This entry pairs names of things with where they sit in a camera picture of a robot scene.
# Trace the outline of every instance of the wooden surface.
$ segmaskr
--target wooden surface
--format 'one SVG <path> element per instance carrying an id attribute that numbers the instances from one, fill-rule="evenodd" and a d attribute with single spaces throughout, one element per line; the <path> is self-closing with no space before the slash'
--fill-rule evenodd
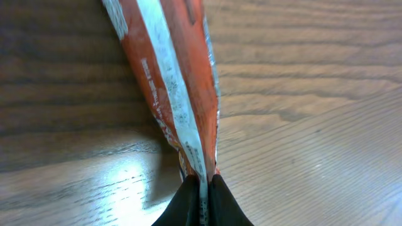
<path id="1" fill-rule="evenodd" d="M 250 220 L 399 225 L 402 4 L 205 5 Z M 0 225 L 149 225 L 179 185 L 99 1 L 0 1 Z"/>

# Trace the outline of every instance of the plastic wrapper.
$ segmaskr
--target plastic wrapper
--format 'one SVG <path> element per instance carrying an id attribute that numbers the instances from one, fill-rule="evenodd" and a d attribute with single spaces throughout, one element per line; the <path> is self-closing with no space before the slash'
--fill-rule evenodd
<path id="1" fill-rule="evenodd" d="M 219 87 L 201 0 L 102 0 L 152 114 L 200 182 L 200 223 L 217 173 Z"/>

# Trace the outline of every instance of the light brown wood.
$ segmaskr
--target light brown wood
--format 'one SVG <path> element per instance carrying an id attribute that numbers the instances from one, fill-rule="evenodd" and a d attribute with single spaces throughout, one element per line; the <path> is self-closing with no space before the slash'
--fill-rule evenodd
<path id="1" fill-rule="evenodd" d="M 256 225 L 402 222 L 402 4 L 205 0 Z M 180 185 L 100 1 L 0 2 L 0 225 L 149 225 Z"/>

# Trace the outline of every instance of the white stripe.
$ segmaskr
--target white stripe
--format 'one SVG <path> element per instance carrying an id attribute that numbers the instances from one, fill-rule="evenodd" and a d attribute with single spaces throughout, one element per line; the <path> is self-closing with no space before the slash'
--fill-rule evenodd
<path id="1" fill-rule="evenodd" d="M 137 3 L 168 91 L 177 136 L 200 178 L 200 223 L 207 224 L 208 185 L 201 140 L 165 15 L 159 0 L 137 0 Z"/>
<path id="2" fill-rule="evenodd" d="M 111 18 L 112 24 L 120 40 L 128 33 L 126 20 L 119 0 L 102 0 L 106 11 Z"/>

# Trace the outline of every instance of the black object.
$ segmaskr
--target black object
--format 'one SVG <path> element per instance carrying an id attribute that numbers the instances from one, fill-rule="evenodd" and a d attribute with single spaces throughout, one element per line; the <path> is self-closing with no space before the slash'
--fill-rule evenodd
<path id="1" fill-rule="evenodd" d="M 198 186 L 196 176 L 187 176 L 153 226 L 199 225 Z M 208 192 L 210 226 L 253 225 L 240 209 L 221 175 L 214 175 Z"/>

